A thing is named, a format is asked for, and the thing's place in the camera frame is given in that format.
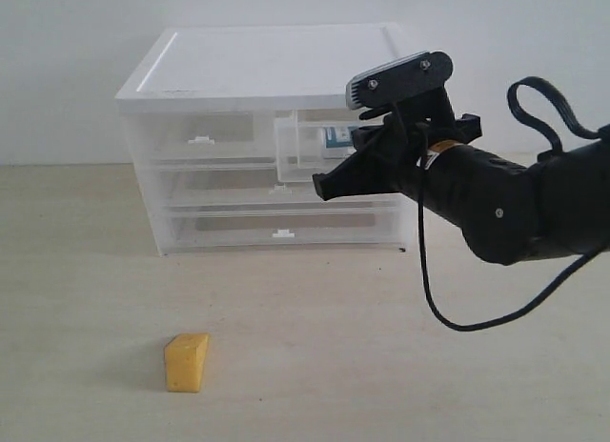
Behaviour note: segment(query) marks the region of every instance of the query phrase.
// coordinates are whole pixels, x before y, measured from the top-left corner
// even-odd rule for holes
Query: white wall
[[[0,0],[0,164],[129,161],[114,94],[159,32],[181,25],[398,21],[418,49],[454,58],[450,93],[457,111],[483,116],[485,148],[542,149],[513,120],[505,91],[544,76],[583,123],[610,122],[609,2]]]

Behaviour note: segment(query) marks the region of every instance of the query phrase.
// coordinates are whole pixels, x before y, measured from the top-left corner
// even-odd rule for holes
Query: table surface
[[[608,257],[523,320],[456,333],[415,251],[157,257],[130,166],[2,168],[0,215],[1,441],[608,440]],[[428,230],[459,322],[567,262],[485,265]],[[179,332],[212,335],[199,394],[164,391]]]

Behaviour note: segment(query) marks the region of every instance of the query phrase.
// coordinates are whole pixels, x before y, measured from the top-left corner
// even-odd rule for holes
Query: sponge
[[[206,333],[179,334],[165,347],[168,392],[199,392],[208,349]]]

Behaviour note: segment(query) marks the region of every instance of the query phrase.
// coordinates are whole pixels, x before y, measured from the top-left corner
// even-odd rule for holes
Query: plastic drawer unit
[[[394,24],[166,30],[116,95],[159,252],[406,247],[406,198],[312,183],[354,151],[346,83],[406,54]]]

